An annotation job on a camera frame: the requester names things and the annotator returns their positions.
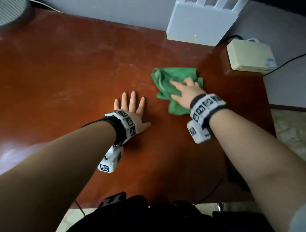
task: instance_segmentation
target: green microfiber towel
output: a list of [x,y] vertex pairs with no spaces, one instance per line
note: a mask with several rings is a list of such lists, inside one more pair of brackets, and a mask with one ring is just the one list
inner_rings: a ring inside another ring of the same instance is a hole
[[193,81],[197,81],[199,85],[203,87],[203,78],[196,77],[196,69],[194,68],[162,68],[154,69],[152,72],[153,81],[160,90],[156,97],[159,99],[170,100],[170,114],[190,114],[190,109],[184,108],[177,101],[171,98],[171,94],[181,96],[181,92],[169,82],[170,80],[174,80],[183,83],[183,80],[188,77],[191,77]]

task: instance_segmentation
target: beige electronic device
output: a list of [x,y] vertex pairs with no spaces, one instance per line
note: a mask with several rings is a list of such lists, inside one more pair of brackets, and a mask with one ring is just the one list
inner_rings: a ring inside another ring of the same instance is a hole
[[271,48],[264,43],[233,39],[227,53],[233,70],[268,73],[277,68]]

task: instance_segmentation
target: floor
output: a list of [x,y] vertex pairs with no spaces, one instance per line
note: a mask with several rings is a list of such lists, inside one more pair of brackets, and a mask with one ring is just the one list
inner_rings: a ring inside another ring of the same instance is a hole
[[[277,138],[306,161],[306,112],[271,110]],[[218,210],[217,203],[198,204],[196,206],[203,214],[212,215]],[[225,203],[226,211],[260,212],[255,202]],[[85,214],[95,209],[83,209]],[[67,231],[74,223],[83,217],[79,209],[69,209],[59,225],[57,232]]]

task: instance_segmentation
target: brown desk surface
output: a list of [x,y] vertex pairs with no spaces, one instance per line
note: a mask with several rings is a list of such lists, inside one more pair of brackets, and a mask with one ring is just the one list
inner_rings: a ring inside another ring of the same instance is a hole
[[77,199],[82,207],[97,207],[121,191],[150,202],[196,203],[221,179],[206,202],[249,200],[250,193],[227,181],[216,138],[196,145],[186,128],[190,117],[168,114],[169,102],[155,97],[151,78],[155,67],[196,67],[207,92],[275,134],[262,77],[225,76],[224,49],[167,40],[164,31],[37,10],[33,21],[0,40],[0,155],[99,119],[122,92],[135,90],[147,98],[144,121],[152,127],[124,145],[114,173],[96,170]]

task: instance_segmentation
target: left hand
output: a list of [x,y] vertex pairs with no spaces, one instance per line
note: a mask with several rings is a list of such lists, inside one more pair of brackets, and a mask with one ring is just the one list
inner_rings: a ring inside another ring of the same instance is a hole
[[131,94],[131,99],[130,99],[130,104],[128,107],[128,99],[127,99],[127,94],[123,93],[122,94],[122,99],[121,99],[121,108],[119,107],[119,100],[115,99],[114,103],[114,110],[118,109],[124,109],[125,111],[129,112],[133,119],[135,120],[138,128],[138,134],[143,132],[144,130],[148,129],[151,126],[150,122],[145,122],[142,123],[142,115],[144,114],[144,103],[145,103],[145,98],[142,97],[138,106],[138,109],[136,109],[136,93],[135,91],[132,92]]

